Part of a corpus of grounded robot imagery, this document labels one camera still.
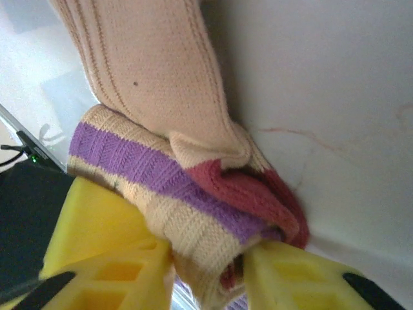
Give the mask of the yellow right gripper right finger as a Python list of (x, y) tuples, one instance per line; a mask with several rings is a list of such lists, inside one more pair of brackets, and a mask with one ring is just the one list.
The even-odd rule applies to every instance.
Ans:
[(250, 248), (243, 276), (249, 309), (402, 309), (358, 270), (281, 242)]

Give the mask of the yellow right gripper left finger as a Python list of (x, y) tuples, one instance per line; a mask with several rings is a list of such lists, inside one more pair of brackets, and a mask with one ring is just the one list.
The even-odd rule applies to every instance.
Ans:
[(169, 243), (147, 228), (138, 208), (76, 178), (39, 274), (14, 309), (169, 309)]

